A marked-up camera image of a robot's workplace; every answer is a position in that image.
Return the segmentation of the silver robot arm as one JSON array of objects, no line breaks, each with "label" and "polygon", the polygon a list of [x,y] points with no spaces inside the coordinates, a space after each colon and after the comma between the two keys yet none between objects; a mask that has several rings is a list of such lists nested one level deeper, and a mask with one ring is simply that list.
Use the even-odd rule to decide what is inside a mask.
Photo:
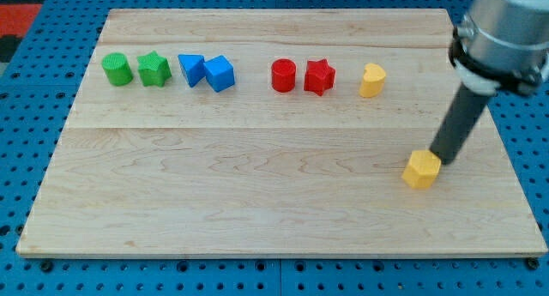
[{"label": "silver robot arm", "polygon": [[477,95],[533,94],[548,79],[548,0],[473,0],[449,59]]}]

